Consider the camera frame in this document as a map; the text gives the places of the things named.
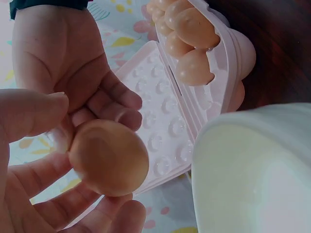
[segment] flower pattern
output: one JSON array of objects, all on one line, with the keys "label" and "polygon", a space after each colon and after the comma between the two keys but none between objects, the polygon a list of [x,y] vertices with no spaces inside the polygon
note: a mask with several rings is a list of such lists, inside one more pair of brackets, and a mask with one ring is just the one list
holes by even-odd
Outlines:
[{"label": "flower pattern", "polygon": [[137,33],[148,33],[148,40],[157,40],[155,23],[152,21],[151,15],[148,14],[146,5],[141,7],[141,13],[146,20],[136,22],[133,30]]}]

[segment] brown egg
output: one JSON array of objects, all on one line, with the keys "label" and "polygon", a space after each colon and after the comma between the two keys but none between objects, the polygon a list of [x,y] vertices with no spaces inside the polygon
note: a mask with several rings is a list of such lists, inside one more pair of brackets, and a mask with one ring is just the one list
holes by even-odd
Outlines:
[{"label": "brown egg", "polygon": [[243,103],[244,97],[245,97],[245,88],[242,81],[240,81],[236,87],[235,92],[232,94],[227,112],[230,113],[237,111],[241,106],[241,104]]},{"label": "brown egg", "polygon": [[157,6],[155,5],[154,0],[151,0],[146,6],[147,12],[150,15],[152,15],[152,13],[155,11],[156,8]]},{"label": "brown egg", "polygon": [[159,8],[155,8],[154,12],[152,13],[152,21],[156,23],[162,16],[164,16],[164,11],[160,10]]},{"label": "brown egg", "polygon": [[196,8],[180,12],[174,27],[180,39],[198,49],[209,49],[220,42],[214,26]]},{"label": "brown egg", "polygon": [[194,47],[183,42],[176,32],[171,32],[166,39],[165,50],[170,56],[178,59],[187,52],[194,50]]},{"label": "brown egg", "polygon": [[155,27],[164,36],[167,36],[172,32],[172,29],[170,29],[164,22],[164,16],[158,19],[158,21],[155,24]]},{"label": "brown egg", "polygon": [[174,23],[175,23],[175,18],[176,16],[188,9],[193,7],[193,5],[188,2],[187,0],[177,0],[176,2],[174,2],[173,4],[171,4],[165,11],[165,15],[164,15],[164,20],[167,24],[167,26],[169,26],[171,29],[174,30]]},{"label": "brown egg", "polygon": [[135,191],[149,169],[148,153],[141,139],[129,128],[102,119],[78,127],[69,160],[83,182],[109,197]]},{"label": "brown egg", "polygon": [[176,78],[189,86],[206,85],[215,75],[209,71],[205,50],[192,50],[182,56],[176,66]]},{"label": "brown egg", "polygon": [[166,9],[176,0],[154,0],[155,5],[160,8],[162,11],[166,11]]}]

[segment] dark sleeve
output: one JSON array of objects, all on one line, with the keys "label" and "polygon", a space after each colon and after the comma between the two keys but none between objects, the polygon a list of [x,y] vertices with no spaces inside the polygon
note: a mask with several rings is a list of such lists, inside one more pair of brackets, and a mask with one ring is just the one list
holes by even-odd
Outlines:
[{"label": "dark sleeve", "polygon": [[65,6],[83,10],[89,0],[13,0],[10,3],[11,19],[15,19],[16,11],[37,5]]}]

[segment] egg carton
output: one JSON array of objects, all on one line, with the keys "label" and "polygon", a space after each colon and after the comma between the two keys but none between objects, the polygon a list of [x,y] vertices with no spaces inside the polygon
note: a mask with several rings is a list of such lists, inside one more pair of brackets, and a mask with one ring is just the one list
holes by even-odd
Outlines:
[{"label": "egg carton", "polygon": [[143,101],[137,134],[149,153],[150,169],[134,195],[190,170],[201,128],[221,113],[236,111],[244,98],[242,79],[253,69],[256,52],[249,39],[202,0],[189,1],[215,27],[220,43],[207,51],[213,81],[187,86],[174,77],[177,60],[165,52],[166,37],[145,44],[116,75]]}]

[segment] floral tablecloth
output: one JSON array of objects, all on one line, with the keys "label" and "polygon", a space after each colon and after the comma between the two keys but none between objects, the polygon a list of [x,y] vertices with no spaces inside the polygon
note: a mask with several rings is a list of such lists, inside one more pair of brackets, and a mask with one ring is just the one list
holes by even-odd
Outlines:
[{"label": "floral tablecloth", "polygon": [[[100,29],[111,68],[118,70],[148,40],[156,40],[147,0],[95,0],[88,5]],[[7,3],[0,3],[0,88],[15,88],[11,62],[14,21],[9,20]],[[23,164],[53,150],[49,140],[40,135],[12,143],[10,164]],[[73,171],[31,199],[38,203],[72,188],[80,180]],[[185,175],[136,197],[147,209],[144,233],[196,233],[191,185]]]}]

